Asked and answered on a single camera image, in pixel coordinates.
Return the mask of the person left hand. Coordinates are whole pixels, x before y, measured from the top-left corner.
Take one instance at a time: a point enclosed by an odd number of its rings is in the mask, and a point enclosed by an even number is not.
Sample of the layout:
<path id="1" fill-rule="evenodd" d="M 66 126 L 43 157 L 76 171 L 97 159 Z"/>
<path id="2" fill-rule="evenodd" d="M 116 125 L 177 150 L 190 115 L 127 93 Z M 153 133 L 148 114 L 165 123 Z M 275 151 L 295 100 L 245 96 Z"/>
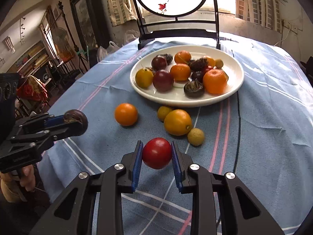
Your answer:
<path id="1" fill-rule="evenodd" d="M 23 167 L 20 171 L 20 175 L 17 176 L 11 172 L 1 173 L 1 192 L 9 203 L 25 201 L 25 193 L 22 190 L 31 192 L 36 186 L 33 165 Z"/>

